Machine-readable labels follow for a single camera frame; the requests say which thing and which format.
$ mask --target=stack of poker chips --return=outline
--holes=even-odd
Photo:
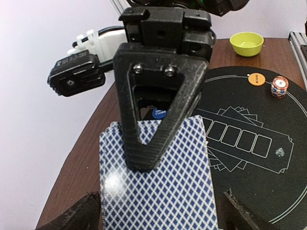
[[[281,99],[286,95],[288,87],[289,82],[287,78],[278,76],[272,82],[271,93],[274,97]]]

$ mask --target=yellow bowl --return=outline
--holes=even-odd
[[[245,57],[252,57],[260,53],[263,42],[263,37],[253,32],[241,32],[230,38],[235,52]]]

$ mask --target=black poker mat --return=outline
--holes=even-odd
[[[251,73],[263,74],[266,83],[249,84]],[[282,230],[307,226],[307,93],[289,80],[287,95],[272,97],[276,76],[251,67],[208,71],[194,114],[204,118],[220,229],[229,188]]]

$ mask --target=blue and white card pattern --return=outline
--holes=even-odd
[[[140,121],[147,144],[160,120]],[[114,122],[100,136],[104,230],[217,230],[217,216],[202,117],[184,120],[156,169],[125,164],[122,134]]]

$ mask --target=white connector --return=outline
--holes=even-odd
[[[115,30],[103,33],[99,36],[98,31],[86,32],[87,41],[82,42],[84,36],[77,36],[77,46],[70,49],[67,54],[79,53],[89,50],[90,54],[98,55],[100,63],[113,59],[120,44],[127,42],[125,30]]]

